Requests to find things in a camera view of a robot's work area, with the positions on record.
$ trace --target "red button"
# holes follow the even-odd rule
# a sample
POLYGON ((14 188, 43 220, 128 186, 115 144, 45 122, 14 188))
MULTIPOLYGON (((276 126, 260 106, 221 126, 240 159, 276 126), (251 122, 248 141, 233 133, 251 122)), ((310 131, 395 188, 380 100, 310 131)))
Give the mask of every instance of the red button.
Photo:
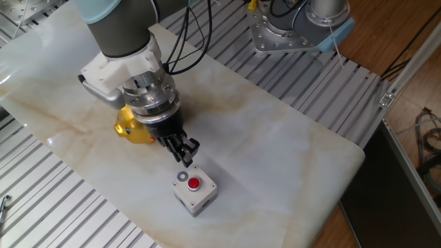
POLYGON ((188 188, 191 191, 196 191, 201 187, 201 182, 197 178, 191 178, 188 180, 188 188))

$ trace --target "metal grating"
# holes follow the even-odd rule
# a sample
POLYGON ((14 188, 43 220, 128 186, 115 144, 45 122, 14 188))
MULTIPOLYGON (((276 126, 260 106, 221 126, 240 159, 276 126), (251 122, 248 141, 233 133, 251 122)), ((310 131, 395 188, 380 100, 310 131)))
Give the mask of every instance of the metal grating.
MULTIPOLYGON (((213 3, 214 33, 208 55, 331 131, 364 145, 385 114, 377 104, 387 82, 331 53, 257 54, 239 0, 213 3)), ((192 6, 208 32, 206 0, 192 6)), ((36 28, 58 6, 23 26, 36 28)), ((161 22, 173 33, 184 11, 161 22)), ((187 41, 202 44, 190 17, 187 41)), ((17 26, 0 12, 0 47, 17 26)), ((12 196, 0 247, 155 247, 156 243, 60 161, 12 116, 0 122, 0 196, 12 196)))
POLYGON ((0 122, 0 247, 154 247, 156 243, 12 116, 0 122))

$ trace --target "black cable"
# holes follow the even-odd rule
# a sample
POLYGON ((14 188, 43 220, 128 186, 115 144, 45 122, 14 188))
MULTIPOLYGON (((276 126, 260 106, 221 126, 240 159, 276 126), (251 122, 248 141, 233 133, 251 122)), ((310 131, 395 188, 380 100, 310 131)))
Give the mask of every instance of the black cable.
POLYGON ((284 17, 286 15, 288 15, 289 13, 291 13, 293 10, 295 10, 296 8, 298 8, 298 6, 300 5, 300 3, 302 1, 298 0, 297 3, 295 3, 288 11, 286 11, 283 14, 274 14, 274 10, 273 10, 273 5, 274 5, 274 1, 275 0, 271 0, 271 2, 269 3, 269 13, 273 16, 273 17, 284 17))
POLYGON ((167 67, 167 68, 168 68, 168 65, 170 64, 170 61, 172 60, 173 54, 174 54, 174 52, 176 51, 176 48, 178 47, 179 40, 181 40, 181 36, 182 36, 182 33, 184 32, 184 28, 185 28, 185 25, 186 25, 185 22, 186 22, 186 20, 187 20, 185 17, 184 17, 184 21, 182 22, 182 28, 181 28, 181 31, 179 31, 179 36, 178 36, 176 42, 174 43, 174 47, 173 47, 172 53, 170 53, 170 55, 168 56, 167 61, 164 63, 164 67, 167 67))
POLYGON ((184 50, 185 42, 187 40, 187 33, 188 33, 188 20, 189 20, 189 8, 187 8, 187 13, 185 15, 185 31, 184 31, 184 37, 181 44, 181 49, 179 50, 178 56, 176 58, 176 62, 174 63, 172 69, 170 70, 170 73, 173 72, 174 68, 178 64, 178 61, 182 55, 182 51, 184 50))
POLYGON ((208 22, 209 22, 209 31, 208 31, 208 37, 207 37, 207 43, 205 44, 205 48, 202 51, 202 54, 199 56, 199 58, 193 62, 193 64, 189 65, 188 67, 179 70, 177 72, 170 72, 170 75, 177 75, 177 74, 181 74, 183 72, 186 72, 190 69, 192 69, 193 67, 195 67, 199 62, 201 62, 202 58, 205 56, 205 54, 208 51, 208 47, 209 47, 209 42, 212 39, 212 32, 213 32, 213 15, 212 15, 212 5, 211 5, 211 0, 207 0, 208 3, 208 22))
POLYGON ((398 59, 400 59, 400 57, 411 47, 413 42, 415 42, 415 40, 420 36, 422 31, 424 31, 424 29, 429 25, 429 23, 431 23, 440 12, 441 12, 441 7, 439 7, 438 10, 436 10, 436 12, 429 18, 429 20, 427 20, 427 22, 420 28, 420 30, 418 30, 417 34, 407 44, 407 46, 403 49, 403 51, 401 51, 400 55, 397 56, 397 58, 391 63, 391 65, 386 69, 386 71, 383 74, 386 74, 392 68, 393 64, 397 63, 398 59))
POLYGON ((170 63, 175 63, 175 62, 177 62, 177 61, 181 61, 181 60, 183 60, 183 59, 186 59, 188 56, 191 56, 191 55, 193 55, 195 52, 198 52, 199 50, 201 50, 202 48, 204 48, 204 45, 205 45, 205 37, 204 37, 204 33, 202 32, 202 28, 201 28, 201 26, 199 25, 198 17, 194 14, 194 12, 193 12, 193 10, 192 10, 191 8, 190 8, 190 12, 192 13, 194 19, 196 20, 196 25, 198 26, 199 33, 200 33, 201 36, 202 36, 202 45, 200 46, 200 48, 196 49, 195 51, 190 52, 189 54, 185 55, 184 57, 180 58, 179 60, 175 60, 175 61, 172 61, 172 62, 170 62, 170 63))
POLYGON ((388 74, 382 76, 381 79, 385 80, 385 79, 389 78, 390 76, 393 76, 393 75, 396 74, 397 72, 403 70, 403 69, 406 67, 406 65, 407 65, 407 64, 405 63, 405 64, 402 64, 402 65, 399 66, 399 67, 396 67, 394 70, 392 70, 392 71, 389 72, 388 74))
POLYGON ((395 72, 390 73, 391 71, 393 71, 393 70, 395 71, 397 68, 404 68, 404 67, 406 67, 406 65, 409 63, 410 60, 411 60, 411 59, 407 59, 406 61, 401 62, 401 63, 399 63, 399 64, 393 66, 392 68, 387 69, 386 71, 383 72, 383 74, 381 75, 381 77, 382 77, 383 79, 385 79, 385 78, 386 78, 386 75, 388 75, 388 74, 392 74, 392 73, 395 73, 395 72))

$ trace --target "black panel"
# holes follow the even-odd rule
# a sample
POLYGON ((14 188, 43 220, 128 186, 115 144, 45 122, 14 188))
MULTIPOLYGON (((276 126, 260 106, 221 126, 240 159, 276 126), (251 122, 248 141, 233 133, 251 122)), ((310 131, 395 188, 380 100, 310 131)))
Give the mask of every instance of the black panel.
POLYGON ((371 138, 366 160, 342 197, 348 219, 363 248, 439 248, 441 236, 386 135, 378 130, 371 138))

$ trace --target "wooden floor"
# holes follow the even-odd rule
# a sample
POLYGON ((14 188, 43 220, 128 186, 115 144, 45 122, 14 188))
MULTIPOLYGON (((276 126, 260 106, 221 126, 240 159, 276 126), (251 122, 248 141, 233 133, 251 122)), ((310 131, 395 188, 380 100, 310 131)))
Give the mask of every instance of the wooden floor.
MULTIPOLYGON (((383 74, 388 68, 410 59, 441 22, 441 0, 349 0, 356 27, 340 46, 343 56, 383 74)), ((441 117, 441 48, 423 65, 403 90, 387 116, 395 132, 415 123, 422 108, 441 117)), ((422 132, 433 128, 425 125, 422 132)), ((400 142, 417 167, 418 147, 415 131, 400 135, 400 142)), ((432 172, 441 180, 441 169, 432 172)), ((313 248, 359 247, 340 206, 329 217, 313 248)))
POLYGON ((349 4, 356 26, 339 49, 379 75, 441 8, 441 0, 349 0, 349 4))
MULTIPOLYGON (((423 108, 428 108, 441 117, 441 46, 432 54, 429 60, 420 68, 416 75, 407 84, 406 88, 387 115, 392 130, 397 133, 415 124, 416 116, 423 108)), ((421 126, 424 134, 435 128, 433 123, 421 126)), ((404 150, 413 166, 421 166, 416 143, 416 131, 411 130, 398 136, 404 150)), ((435 147, 441 147, 441 138, 433 136, 429 142, 435 147)), ((441 168, 431 170, 433 177, 441 183, 441 168)))

